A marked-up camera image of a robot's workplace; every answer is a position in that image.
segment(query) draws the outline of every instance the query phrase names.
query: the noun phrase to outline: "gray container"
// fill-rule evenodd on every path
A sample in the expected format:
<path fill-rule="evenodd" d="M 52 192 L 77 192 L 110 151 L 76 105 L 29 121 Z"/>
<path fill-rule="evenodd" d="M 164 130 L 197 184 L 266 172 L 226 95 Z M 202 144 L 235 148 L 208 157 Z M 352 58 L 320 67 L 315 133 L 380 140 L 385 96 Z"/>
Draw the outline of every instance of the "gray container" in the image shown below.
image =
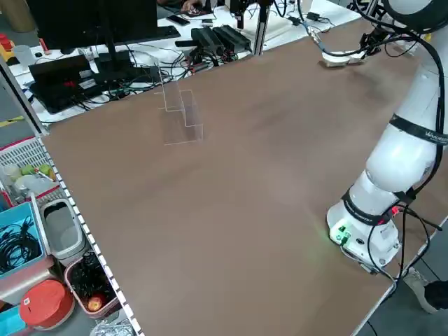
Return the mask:
<path fill-rule="evenodd" d="M 51 254 L 64 266 L 81 258 L 90 248 L 78 217 L 66 199 L 45 204 L 41 217 Z"/>

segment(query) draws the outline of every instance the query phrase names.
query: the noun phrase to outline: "person's hand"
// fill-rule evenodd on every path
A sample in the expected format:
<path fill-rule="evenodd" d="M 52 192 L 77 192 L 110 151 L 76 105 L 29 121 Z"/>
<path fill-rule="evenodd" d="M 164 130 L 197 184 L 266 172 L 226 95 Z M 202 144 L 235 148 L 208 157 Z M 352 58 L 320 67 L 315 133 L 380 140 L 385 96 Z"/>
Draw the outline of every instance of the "person's hand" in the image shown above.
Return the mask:
<path fill-rule="evenodd" d="M 196 4 L 201 4 L 201 0 L 187 0 L 182 5 L 182 11 L 183 12 L 190 12 L 192 7 Z"/>

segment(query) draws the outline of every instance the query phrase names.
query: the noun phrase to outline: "smartphone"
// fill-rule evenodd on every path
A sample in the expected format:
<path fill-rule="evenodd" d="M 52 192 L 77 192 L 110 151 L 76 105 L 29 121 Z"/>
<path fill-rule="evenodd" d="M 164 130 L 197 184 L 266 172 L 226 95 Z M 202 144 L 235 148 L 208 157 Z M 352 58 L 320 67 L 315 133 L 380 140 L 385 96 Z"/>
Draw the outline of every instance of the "smartphone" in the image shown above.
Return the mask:
<path fill-rule="evenodd" d="M 178 25 L 181 26 L 186 26 L 190 24 L 190 21 L 183 19 L 182 17 L 176 16 L 176 15 L 171 15 L 169 17 L 167 17 L 167 20 L 177 23 Z"/>

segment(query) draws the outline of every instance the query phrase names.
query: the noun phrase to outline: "gray floor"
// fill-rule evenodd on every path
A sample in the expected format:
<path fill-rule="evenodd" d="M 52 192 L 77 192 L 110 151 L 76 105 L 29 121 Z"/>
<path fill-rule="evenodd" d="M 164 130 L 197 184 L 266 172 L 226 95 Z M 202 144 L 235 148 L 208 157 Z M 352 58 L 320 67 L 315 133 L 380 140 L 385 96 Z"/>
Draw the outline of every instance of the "gray floor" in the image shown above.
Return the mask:
<path fill-rule="evenodd" d="M 432 241 L 424 260 L 441 280 L 448 280 L 448 223 L 444 232 L 439 232 Z M 437 278 L 422 262 L 416 268 L 429 281 Z M 427 314 L 420 308 L 413 292 L 405 283 L 401 283 L 397 293 L 382 304 L 370 319 L 378 336 L 441 336 L 448 335 L 448 311 Z M 359 336 L 375 336 L 370 326 L 366 325 Z"/>

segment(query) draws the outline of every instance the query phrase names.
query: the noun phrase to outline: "apple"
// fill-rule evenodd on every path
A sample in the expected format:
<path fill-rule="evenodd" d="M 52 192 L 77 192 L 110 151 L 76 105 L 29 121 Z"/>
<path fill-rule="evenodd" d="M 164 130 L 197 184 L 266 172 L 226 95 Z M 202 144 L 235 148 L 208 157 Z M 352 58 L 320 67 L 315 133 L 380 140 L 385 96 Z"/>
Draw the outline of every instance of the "apple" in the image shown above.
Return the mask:
<path fill-rule="evenodd" d="M 98 312 L 104 306 L 105 302 L 106 297 L 103 294 L 95 294 L 89 299 L 87 309 L 89 312 Z"/>

